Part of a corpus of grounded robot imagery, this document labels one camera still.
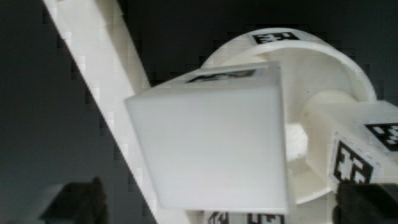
black object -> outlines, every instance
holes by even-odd
[[[398,185],[339,184],[333,224],[398,223]]]
[[[104,198],[97,177],[90,183],[69,183],[40,216],[45,224],[104,224]]]

dark background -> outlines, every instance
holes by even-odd
[[[398,104],[394,0],[118,3],[152,85],[198,68],[246,31],[291,27],[348,54],[378,99]],[[0,1],[0,68],[0,223],[33,210],[44,187],[93,176],[104,183],[111,223],[154,223],[38,0]]]

